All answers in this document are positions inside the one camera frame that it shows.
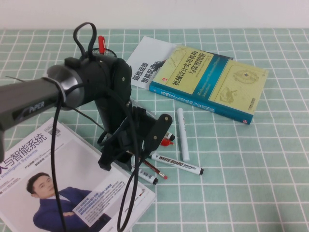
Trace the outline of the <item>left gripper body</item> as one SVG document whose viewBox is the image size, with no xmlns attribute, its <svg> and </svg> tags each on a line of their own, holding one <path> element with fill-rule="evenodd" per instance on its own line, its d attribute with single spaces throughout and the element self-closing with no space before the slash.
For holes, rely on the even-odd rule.
<svg viewBox="0 0 309 232">
<path fill-rule="evenodd" d="M 147 158 L 155 151 L 155 139 L 153 129 L 155 128 L 155 117 L 140 106 L 133 107 L 133 119 L 137 134 L 139 147 L 139 158 Z M 119 128 L 107 140 L 103 140 L 106 133 L 98 139 L 98 144 L 103 146 L 101 157 L 98 161 L 100 168 L 109 171 L 112 163 L 116 163 L 126 171 L 133 169 L 134 145 L 133 135 L 127 118 L 120 124 Z"/>
</svg>

